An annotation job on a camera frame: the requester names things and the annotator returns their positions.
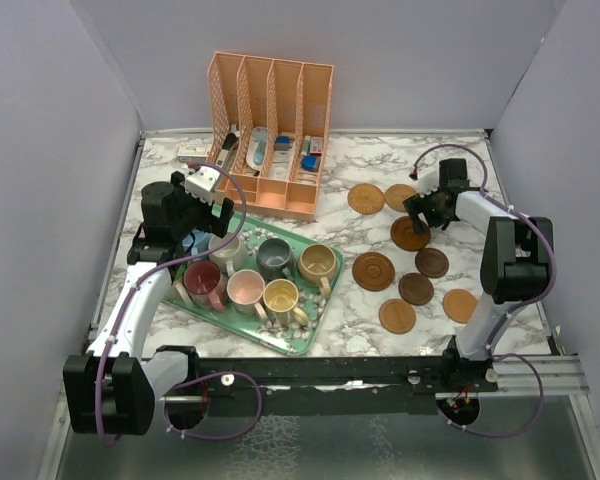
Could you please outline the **red white small box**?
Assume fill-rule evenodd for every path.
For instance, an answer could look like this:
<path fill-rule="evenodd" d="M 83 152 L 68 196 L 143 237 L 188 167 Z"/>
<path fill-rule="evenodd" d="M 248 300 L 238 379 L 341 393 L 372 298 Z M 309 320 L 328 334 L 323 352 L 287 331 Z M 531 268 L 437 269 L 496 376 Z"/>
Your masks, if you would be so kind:
<path fill-rule="evenodd" d="M 321 156 L 324 149 L 324 140 L 320 136 L 305 136 L 302 143 L 303 156 Z"/>

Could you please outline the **light orange wooden coaster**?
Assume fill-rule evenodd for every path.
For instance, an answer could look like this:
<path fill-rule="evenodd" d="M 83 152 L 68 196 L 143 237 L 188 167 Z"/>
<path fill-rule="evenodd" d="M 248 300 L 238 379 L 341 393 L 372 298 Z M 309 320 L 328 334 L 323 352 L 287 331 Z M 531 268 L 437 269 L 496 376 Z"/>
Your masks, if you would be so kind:
<path fill-rule="evenodd" d="M 381 325 L 393 334 L 410 332 L 416 323 L 416 313 L 413 307 L 402 299 L 389 299 L 379 308 Z"/>

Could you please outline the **brown wooden ringed coaster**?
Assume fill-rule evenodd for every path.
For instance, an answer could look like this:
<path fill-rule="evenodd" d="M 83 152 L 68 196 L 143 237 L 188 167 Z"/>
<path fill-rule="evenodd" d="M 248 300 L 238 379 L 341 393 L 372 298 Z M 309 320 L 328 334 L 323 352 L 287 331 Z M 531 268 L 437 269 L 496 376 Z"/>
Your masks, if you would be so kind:
<path fill-rule="evenodd" d="M 429 228 L 426 227 L 423 233 L 417 233 L 409 216 L 402 216 L 393 222 L 390 236 L 396 246 L 411 252 L 425 248 L 431 239 Z"/>

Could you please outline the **blue correction tape package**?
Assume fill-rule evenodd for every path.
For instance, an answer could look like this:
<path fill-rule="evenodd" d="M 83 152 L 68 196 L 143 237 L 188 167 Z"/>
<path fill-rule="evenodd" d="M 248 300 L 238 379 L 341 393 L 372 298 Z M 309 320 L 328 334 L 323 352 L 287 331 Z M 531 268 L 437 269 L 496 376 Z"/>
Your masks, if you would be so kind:
<path fill-rule="evenodd" d="M 268 130 L 266 127 L 255 127 L 251 131 L 251 136 L 246 153 L 246 163 L 249 168 L 260 171 L 264 163 L 268 142 Z"/>

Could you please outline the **tan brown mug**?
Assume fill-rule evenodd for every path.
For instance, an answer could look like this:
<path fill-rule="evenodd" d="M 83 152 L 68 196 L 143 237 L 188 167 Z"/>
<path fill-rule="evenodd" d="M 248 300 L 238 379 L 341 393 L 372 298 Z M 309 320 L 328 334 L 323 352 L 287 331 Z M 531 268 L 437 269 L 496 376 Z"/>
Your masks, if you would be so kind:
<path fill-rule="evenodd" d="M 305 283 L 317 287 L 325 299 L 331 297 L 338 266 L 334 251 L 323 244 L 307 246 L 297 260 L 300 277 Z"/>

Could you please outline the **black white stapler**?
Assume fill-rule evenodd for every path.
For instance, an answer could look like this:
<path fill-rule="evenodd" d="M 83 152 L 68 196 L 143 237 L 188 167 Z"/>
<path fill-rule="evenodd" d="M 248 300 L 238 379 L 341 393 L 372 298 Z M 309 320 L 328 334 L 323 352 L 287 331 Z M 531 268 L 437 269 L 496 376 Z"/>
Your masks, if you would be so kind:
<path fill-rule="evenodd" d="M 216 165 L 220 168 L 230 171 L 237 156 L 239 147 L 239 132 L 231 130 L 225 137 L 219 154 L 216 158 Z"/>

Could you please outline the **woven rattan coaster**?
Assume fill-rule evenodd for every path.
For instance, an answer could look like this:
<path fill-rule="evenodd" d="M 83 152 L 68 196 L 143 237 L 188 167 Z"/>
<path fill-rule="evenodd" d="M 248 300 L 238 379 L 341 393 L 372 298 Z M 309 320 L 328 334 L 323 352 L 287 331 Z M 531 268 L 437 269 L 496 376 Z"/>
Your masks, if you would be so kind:
<path fill-rule="evenodd" d="M 417 194 L 417 191 L 406 184 L 391 185 L 384 192 L 385 203 L 394 211 L 406 212 L 404 202 Z"/>
<path fill-rule="evenodd" d="M 360 183 L 352 187 L 347 195 L 348 205 L 364 215 L 381 211 L 385 204 L 383 192 L 370 183 Z"/>

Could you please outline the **dark walnut coaster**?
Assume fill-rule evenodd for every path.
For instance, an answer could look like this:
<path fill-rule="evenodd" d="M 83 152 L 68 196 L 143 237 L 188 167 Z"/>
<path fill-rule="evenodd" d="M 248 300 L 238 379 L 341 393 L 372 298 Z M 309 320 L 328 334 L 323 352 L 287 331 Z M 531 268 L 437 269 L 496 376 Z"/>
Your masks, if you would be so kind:
<path fill-rule="evenodd" d="M 414 259 L 417 270 L 429 278 L 441 278 L 449 269 L 448 257 L 439 249 L 423 248 Z"/>
<path fill-rule="evenodd" d="M 431 281 L 421 273 L 407 273 L 398 283 L 399 294 L 411 305 L 422 306 L 429 303 L 434 296 Z"/>

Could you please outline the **pink mug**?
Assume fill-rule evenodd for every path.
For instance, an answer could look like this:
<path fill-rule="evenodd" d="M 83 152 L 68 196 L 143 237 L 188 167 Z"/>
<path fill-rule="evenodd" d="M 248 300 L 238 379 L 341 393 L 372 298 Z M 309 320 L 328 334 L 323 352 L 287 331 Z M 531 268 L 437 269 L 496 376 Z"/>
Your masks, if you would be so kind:
<path fill-rule="evenodd" d="M 268 316 L 263 305 L 265 287 L 265 280 L 257 271 L 243 269 L 229 278 L 227 294 L 237 312 L 257 316 L 266 322 Z"/>

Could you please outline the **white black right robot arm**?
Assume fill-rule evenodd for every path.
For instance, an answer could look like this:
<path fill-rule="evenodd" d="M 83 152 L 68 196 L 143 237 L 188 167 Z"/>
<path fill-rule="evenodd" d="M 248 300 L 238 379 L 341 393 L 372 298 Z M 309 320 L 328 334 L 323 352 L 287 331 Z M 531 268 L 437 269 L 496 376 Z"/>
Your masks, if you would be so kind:
<path fill-rule="evenodd" d="M 553 226 L 545 217 L 529 217 L 472 186 L 463 158 L 441 161 L 436 177 L 435 186 L 404 201 L 414 231 L 423 234 L 464 221 L 485 235 L 481 297 L 468 323 L 450 340 L 439 367 L 441 383 L 461 391 L 490 368 L 493 350 L 513 317 L 553 288 Z"/>

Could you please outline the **maroon red mug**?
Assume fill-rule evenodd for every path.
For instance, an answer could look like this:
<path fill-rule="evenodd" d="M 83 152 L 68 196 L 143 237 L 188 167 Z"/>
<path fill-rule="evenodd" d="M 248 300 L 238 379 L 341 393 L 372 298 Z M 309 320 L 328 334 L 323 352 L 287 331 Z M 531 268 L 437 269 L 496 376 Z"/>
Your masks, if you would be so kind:
<path fill-rule="evenodd" d="M 220 313 L 225 311 L 226 279 L 212 261 L 198 261 L 189 265 L 183 275 L 183 285 L 195 305 Z"/>

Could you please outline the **orange plastic desk organizer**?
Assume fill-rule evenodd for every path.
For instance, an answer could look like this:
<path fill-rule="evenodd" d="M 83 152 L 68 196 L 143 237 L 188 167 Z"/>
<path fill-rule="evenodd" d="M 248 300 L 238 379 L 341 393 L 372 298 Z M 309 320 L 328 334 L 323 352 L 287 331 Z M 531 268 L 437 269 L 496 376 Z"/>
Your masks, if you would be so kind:
<path fill-rule="evenodd" d="M 207 71 L 213 143 L 207 157 L 215 162 L 226 135 L 239 132 L 232 180 L 221 180 L 218 199 L 229 197 L 251 213 L 311 221 L 329 137 L 334 68 L 328 64 L 274 59 L 236 53 L 214 54 Z M 268 142 L 260 171 L 246 163 L 255 127 L 266 127 Z M 283 133 L 295 135 L 290 172 L 285 180 L 269 177 L 274 142 Z M 301 154 L 305 136 L 324 140 L 320 170 L 303 172 Z"/>

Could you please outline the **yellow mug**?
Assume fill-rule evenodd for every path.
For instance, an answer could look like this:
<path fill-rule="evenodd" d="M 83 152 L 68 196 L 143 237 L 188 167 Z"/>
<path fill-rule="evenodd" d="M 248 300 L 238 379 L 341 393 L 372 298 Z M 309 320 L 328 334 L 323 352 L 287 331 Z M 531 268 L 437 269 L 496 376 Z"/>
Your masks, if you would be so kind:
<path fill-rule="evenodd" d="M 294 283 L 286 279 L 269 282 L 264 290 L 265 309 L 272 321 L 288 327 L 292 323 L 301 326 L 309 324 L 309 317 L 299 306 L 299 290 Z"/>

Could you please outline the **green mug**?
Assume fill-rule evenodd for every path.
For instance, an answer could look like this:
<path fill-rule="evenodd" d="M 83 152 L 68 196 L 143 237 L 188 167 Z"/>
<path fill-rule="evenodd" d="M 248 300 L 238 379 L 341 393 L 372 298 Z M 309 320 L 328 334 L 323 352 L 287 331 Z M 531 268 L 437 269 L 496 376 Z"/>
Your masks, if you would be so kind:
<path fill-rule="evenodd" d="M 194 303 L 191 299 L 191 296 L 183 283 L 184 278 L 184 270 L 181 269 L 178 271 L 175 280 L 170 286 L 169 290 L 163 297 L 164 302 L 180 302 L 185 305 L 187 308 L 192 308 Z"/>

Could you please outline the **dark grey blue mug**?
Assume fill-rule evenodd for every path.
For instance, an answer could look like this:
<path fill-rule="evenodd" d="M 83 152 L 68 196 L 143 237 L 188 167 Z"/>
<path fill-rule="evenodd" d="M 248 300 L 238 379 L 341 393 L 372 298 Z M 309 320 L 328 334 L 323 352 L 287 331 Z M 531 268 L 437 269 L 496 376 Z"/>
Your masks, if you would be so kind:
<path fill-rule="evenodd" d="M 256 255 L 257 269 L 267 281 L 294 279 L 294 256 L 291 246 L 279 238 L 265 240 Z"/>

